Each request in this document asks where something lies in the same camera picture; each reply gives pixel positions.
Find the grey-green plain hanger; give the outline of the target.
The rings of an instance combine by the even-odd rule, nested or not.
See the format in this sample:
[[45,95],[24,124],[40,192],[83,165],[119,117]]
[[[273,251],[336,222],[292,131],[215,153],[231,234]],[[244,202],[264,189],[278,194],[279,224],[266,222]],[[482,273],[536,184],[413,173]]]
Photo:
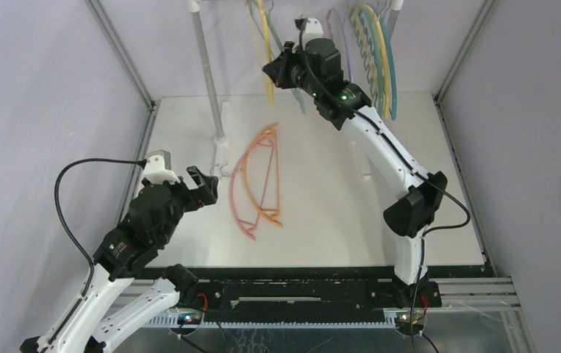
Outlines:
[[[273,9],[274,9],[274,0],[270,0],[270,7],[266,12],[266,18],[267,18],[267,21],[268,21],[269,29],[271,31],[271,35],[272,35],[272,37],[274,39],[274,42],[276,44],[276,47],[278,48],[279,51],[281,51],[282,48],[283,48],[283,44],[282,44],[282,41],[280,40],[279,33],[277,32],[276,27],[274,26],[274,23],[273,23],[272,18],[271,18],[271,13],[272,13]],[[298,92],[298,90],[295,89],[295,88],[291,89],[291,93],[293,94],[293,97],[295,98],[295,100],[299,103],[301,112],[303,114],[306,114],[307,109],[306,109],[306,105],[304,103],[304,98],[303,98],[302,94],[300,92]]]

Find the purple wavy hanger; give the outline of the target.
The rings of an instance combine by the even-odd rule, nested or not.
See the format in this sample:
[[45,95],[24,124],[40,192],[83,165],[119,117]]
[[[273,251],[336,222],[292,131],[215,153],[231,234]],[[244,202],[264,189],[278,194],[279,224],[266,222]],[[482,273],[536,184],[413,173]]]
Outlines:
[[331,7],[326,12],[326,27],[328,29],[329,37],[336,42],[334,39],[335,28],[333,26],[332,19],[337,21],[338,26],[340,27],[340,33],[342,36],[342,44],[343,44],[343,51],[344,51],[344,58],[346,59],[346,73],[347,78],[349,81],[354,80],[354,66],[353,60],[351,58],[351,52],[349,47],[349,35],[348,31],[345,28],[345,19],[344,17],[338,12],[338,10],[334,7]]

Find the yellow wavy hanger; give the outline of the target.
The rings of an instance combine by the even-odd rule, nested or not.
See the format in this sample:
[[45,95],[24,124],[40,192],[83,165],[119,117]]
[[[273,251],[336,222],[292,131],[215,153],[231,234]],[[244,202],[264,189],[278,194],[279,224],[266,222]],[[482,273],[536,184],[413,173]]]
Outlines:
[[381,118],[393,119],[392,77],[381,17],[369,4],[349,11],[351,31],[359,49],[371,101]]

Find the orange plain hanger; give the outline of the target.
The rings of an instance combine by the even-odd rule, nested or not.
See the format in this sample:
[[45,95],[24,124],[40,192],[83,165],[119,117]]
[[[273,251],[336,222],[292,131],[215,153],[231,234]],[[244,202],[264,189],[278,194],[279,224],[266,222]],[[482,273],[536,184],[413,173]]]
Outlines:
[[[278,123],[265,127],[250,143],[242,158],[242,177],[246,195],[254,207],[257,217],[269,224],[282,228],[281,222],[281,177],[278,149]],[[263,181],[260,190],[250,183],[250,160],[262,149],[268,150],[268,160],[264,164]]]

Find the green wavy hanger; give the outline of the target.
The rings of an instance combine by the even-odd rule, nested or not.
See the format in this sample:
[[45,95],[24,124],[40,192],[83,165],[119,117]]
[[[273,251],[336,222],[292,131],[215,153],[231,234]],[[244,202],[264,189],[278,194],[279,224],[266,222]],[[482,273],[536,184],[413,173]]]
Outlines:
[[384,80],[381,72],[382,57],[380,56],[376,25],[374,24],[374,8],[369,4],[359,4],[354,8],[354,14],[361,26],[361,55],[366,59],[368,64],[365,73],[371,99],[381,119],[386,119],[385,113],[383,112],[384,99],[382,93]]

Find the blue wavy hanger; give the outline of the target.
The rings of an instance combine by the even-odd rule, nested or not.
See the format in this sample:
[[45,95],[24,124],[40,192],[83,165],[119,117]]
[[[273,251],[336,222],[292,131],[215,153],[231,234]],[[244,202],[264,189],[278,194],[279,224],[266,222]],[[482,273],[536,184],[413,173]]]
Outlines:
[[376,35],[380,56],[382,61],[381,72],[383,74],[384,87],[383,99],[386,119],[395,121],[398,112],[398,87],[396,79],[396,67],[393,57],[391,44],[392,30],[388,29],[386,20],[386,10],[374,10],[374,24],[376,25]]

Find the yellow plain hanger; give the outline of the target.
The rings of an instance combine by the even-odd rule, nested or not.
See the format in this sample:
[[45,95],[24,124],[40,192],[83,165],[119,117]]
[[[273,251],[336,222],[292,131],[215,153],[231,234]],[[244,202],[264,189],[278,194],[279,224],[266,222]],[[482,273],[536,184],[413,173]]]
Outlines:
[[[271,51],[271,33],[268,25],[268,18],[265,11],[264,1],[246,1],[248,13],[251,21],[251,29],[253,31],[254,46],[257,53],[257,59],[261,67],[272,59]],[[262,37],[262,45],[257,41],[256,33]]]

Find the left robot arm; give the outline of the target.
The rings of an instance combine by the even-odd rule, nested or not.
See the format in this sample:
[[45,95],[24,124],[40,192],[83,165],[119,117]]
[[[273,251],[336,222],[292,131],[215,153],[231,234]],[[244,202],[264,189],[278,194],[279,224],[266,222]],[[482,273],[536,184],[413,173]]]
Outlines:
[[104,236],[82,289],[48,332],[24,340],[21,352],[112,352],[157,314],[197,300],[196,276],[176,264],[167,267],[150,290],[107,314],[169,243],[183,215],[217,202],[218,178],[195,166],[186,171],[196,184],[194,189],[165,167],[145,168],[143,187],[124,218]]

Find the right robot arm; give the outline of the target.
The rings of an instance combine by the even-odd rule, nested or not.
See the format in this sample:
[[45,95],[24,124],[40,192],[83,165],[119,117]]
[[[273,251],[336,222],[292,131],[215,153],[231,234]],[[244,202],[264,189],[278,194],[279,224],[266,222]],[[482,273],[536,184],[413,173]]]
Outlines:
[[262,72],[276,88],[308,93],[320,116],[356,143],[385,178],[395,198],[383,212],[385,223],[396,234],[393,295],[401,305],[414,305],[423,294],[419,281],[427,275],[421,239],[440,208],[446,176],[430,173],[414,160],[366,93],[345,79],[340,52],[329,38],[316,38],[305,46],[285,42]]

